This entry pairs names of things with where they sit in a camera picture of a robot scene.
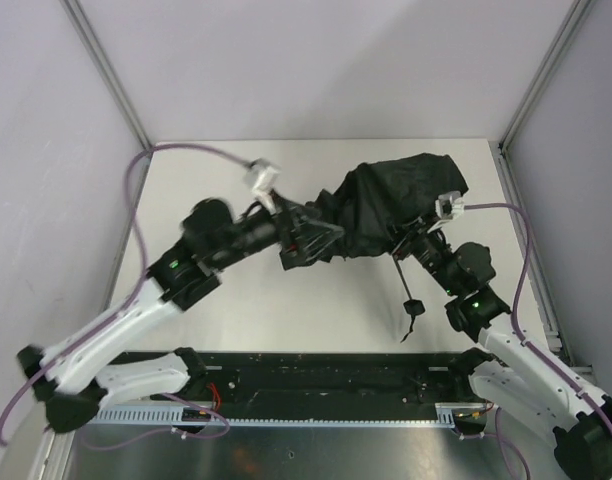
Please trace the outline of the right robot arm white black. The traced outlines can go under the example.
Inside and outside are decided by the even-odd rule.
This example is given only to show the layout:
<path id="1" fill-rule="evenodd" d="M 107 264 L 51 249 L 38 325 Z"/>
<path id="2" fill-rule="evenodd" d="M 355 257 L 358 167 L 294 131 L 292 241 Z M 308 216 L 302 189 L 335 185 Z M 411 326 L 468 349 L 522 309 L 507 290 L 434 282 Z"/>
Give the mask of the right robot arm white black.
<path id="1" fill-rule="evenodd" d="M 393 230 L 393 258 L 414 257 L 451 296 L 451 327 L 475 348 L 462 354 L 479 397 L 522 423 L 552 448 L 570 479 L 612 478 L 612 397 L 563 363 L 522 328 L 492 289 L 488 247 L 457 249 L 425 218 Z"/>

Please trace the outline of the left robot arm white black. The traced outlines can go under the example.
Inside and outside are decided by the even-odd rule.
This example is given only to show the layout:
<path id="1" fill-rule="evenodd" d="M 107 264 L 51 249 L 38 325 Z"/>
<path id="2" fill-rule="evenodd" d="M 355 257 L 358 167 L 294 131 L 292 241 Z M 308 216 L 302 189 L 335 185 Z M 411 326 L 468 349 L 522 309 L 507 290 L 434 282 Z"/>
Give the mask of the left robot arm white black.
<path id="1" fill-rule="evenodd" d="M 75 431 L 102 409 L 138 398 L 203 394 L 207 368 L 191 348 L 134 363 L 115 360 L 133 341 L 217 289 L 226 268 L 273 245 L 281 248 L 284 269 L 310 266 L 344 234 L 313 207 L 281 196 L 273 200 L 274 211 L 254 203 L 239 220 L 221 199 L 199 202 L 183 220 L 180 239 L 146 268 L 122 303 L 57 345 L 29 345 L 18 353 L 50 430 Z"/>

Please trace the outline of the black folding umbrella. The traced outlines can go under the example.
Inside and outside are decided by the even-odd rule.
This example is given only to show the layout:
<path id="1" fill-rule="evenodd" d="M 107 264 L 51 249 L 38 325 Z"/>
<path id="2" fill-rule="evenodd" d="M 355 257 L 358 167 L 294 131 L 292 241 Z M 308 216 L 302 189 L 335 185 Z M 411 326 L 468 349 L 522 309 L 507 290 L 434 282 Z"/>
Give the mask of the black folding umbrella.
<path id="1" fill-rule="evenodd" d="M 422 153 L 397 160 L 361 163 L 334 191 L 322 190 L 309 207 L 344 236 L 320 258 L 379 257 L 392 253 L 420 217 L 436 213 L 435 202 L 450 192 L 464 195 L 467 182 L 448 155 Z"/>

